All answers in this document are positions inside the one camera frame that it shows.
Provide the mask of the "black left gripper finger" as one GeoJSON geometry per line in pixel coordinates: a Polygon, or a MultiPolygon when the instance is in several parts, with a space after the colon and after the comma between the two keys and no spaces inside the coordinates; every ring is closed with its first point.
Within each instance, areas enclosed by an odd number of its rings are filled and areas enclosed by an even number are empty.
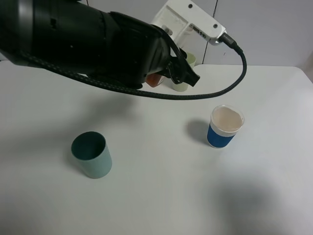
{"type": "Polygon", "coordinates": [[[186,59],[172,58],[168,70],[170,78],[175,84],[186,83],[193,87],[200,79],[186,59]]]}

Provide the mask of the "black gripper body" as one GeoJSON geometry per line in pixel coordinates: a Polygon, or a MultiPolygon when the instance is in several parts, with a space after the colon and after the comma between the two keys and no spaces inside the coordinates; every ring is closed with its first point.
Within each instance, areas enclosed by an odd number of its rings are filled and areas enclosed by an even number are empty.
{"type": "Polygon", "coordinates": [[[118,12],[102,14],[105,62],[102,80],[123,88],[140,89],[150,74],[166,72],[181,56],[180,49],[159,26],[118,12]]]}

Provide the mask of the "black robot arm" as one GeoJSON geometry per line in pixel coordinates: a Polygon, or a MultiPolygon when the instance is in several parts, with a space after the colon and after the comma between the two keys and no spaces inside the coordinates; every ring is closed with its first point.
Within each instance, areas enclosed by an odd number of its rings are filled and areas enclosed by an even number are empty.
{"type": "Polygon", "coordinates": [[[166,32],[118,12],[77,0],[3,0],[0,51],[12,63],[33,66],[19,52],[109,84],[140,89],[160,74],[195,85],[196,75],[166,32]]]}

